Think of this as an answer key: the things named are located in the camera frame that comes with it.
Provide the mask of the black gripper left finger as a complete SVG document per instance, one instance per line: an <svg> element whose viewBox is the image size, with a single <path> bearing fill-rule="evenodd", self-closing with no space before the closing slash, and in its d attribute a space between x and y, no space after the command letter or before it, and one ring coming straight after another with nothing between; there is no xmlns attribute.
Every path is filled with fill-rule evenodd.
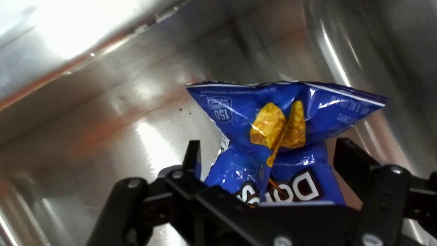
<svg viewBox="0 0 437 246"><path fill-rule="evenodd" d="M205 184L196 176L201 142L190 141L181 165L149 183L140 176L116 182L86 246L146 246L156 227L171 224L190 246L215 242L215 225L197 201Z"/></svg>

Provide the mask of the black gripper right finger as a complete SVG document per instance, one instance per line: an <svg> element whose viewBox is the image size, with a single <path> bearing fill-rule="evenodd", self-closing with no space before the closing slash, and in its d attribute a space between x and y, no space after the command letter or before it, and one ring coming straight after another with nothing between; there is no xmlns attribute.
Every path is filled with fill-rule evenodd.
<svg viewBox="0 0 437 246"><path fill-rule="evenodd" d="M402 232L417 221L437 238L437 172L418 177L398 164L380 164L350 138L338 138L334 167L362 201L349 246L422 246Z"/></svg>

